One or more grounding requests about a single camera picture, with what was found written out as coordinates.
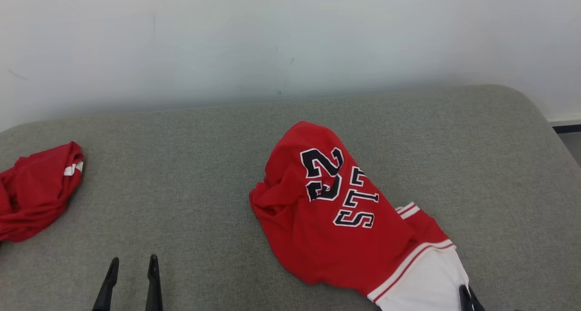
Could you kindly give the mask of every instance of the folded red garment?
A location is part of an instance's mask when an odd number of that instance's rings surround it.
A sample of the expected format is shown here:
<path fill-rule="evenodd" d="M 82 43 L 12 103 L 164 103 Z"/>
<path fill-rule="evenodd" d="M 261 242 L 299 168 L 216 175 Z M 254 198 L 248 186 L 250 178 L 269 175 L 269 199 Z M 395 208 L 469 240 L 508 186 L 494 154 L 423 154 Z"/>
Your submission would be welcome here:
<path fill-rule="evenodd" d="M 50 226 L 81 181 L 83 158 L 70 142 L 20 157 L 0 173 L 0 241 L 21 242 Z"/>

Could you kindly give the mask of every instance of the gray upholstered surface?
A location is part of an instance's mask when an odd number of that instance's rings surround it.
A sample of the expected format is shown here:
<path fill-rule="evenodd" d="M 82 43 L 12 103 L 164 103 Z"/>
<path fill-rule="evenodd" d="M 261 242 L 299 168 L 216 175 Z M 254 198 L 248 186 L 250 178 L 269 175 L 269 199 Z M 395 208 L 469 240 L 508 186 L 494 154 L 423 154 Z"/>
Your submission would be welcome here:
<path fill-rule="evenodd" d="M 581 170 L 537 109 L 502 86 L 90 116 L 0 134 L 0 169 L 74 140 L 67 212 L 0 248 L 0 310 L 79 311 L 121 259 L 113 310 L 141 310 L 151 253 L 167 311 L 371 310 L 305 286 L 273 257 L 247 194 L 299 120 L 333 129 L 393 205 L 415 201 L 458 245 L 488 311 L 581 305 Z"/>

